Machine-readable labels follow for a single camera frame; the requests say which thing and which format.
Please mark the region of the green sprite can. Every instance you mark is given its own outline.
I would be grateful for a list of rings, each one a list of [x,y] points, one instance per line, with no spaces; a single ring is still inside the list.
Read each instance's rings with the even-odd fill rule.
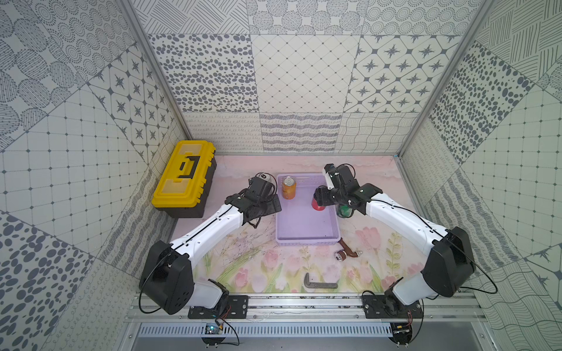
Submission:
[[[348,219],[353,216],[354,209],[346,205],[339,205],[337,207],[336,213],[340,218]]]

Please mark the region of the orange soda can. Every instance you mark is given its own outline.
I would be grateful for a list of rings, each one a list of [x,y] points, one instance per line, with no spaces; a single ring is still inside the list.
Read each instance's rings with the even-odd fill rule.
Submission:
[[[297,192],[297,182],[292,176],[287,176],[282,180],[282,196],[286,200],[295,198]]]

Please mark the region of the red cola can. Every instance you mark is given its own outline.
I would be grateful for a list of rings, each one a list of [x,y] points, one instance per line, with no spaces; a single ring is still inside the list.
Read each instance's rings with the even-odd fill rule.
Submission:
[[[312,205],[313,209],[315,209],[316,211],[324,211],[326,209],[325,206],[321,206],[318,203],[318,201],[316,200],[315,197],[313,197],[311,205]]]

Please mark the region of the purple perforated plastic basket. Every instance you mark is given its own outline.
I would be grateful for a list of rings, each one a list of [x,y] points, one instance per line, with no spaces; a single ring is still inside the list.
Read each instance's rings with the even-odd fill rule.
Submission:
[[[296,182],[296,196],[280,198],[282,211],[277,213],[276,242],[281,246],[334,245],[341,239],[336,209],[329,206],[317,211],[312,206],[315,190],[326,184],[320,173],[290,173],[277,176],[279,183],[291,177]]]

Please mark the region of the silver white can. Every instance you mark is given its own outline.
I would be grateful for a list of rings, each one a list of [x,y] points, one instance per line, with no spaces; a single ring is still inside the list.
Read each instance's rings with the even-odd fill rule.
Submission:
[[[259,173],[258,177],[263,179],[264,181],[268,181],[269,183],[273,183],[274,179],[271,175],[269,175],[268,173]]]

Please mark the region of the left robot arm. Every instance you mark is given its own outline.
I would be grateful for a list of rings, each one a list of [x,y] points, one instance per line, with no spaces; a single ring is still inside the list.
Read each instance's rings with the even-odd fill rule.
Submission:
[[[168,314],[189,306],[222,317],[228,311],[227,288],[212,279],[196,282],[194,268],[227,235],[244,225],[257,228],[263,217],[282,211],[277,189],[273,175],[257,173],[247,188],[227,197],[194,230],[170,243],[153,244],[140,277],[139,296],[150,298]]]

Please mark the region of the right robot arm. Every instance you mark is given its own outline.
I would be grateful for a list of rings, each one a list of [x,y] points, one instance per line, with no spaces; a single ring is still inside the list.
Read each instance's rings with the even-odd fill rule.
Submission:
[[[354,214],[377,219],[410,241],[426,257],[419,273],[398,279],[384,293],[388,314],[436,295],[450,298],[475,272],[469,235],[463,229],[445,228],[399,205],[373,184],[361,185],[349,165],[327,164],[326,184],[315,190],[319,206],[347,207]]]

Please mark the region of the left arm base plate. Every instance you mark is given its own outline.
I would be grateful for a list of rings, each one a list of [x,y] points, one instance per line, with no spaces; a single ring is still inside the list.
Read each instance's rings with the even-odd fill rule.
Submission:
[[[245,319],[247,317],[249,296],[229,295],[222,297],[215,308],[190,307],[188,318],[190,320]]]

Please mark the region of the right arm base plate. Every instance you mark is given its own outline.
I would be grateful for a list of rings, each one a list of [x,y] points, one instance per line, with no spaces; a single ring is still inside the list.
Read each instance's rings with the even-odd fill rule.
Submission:
[[[423,309],[420,302],[404,305],[389,295],[372,294],[367,291],[361,295],[361,307],[367,319],[408,320],[421,319]]]

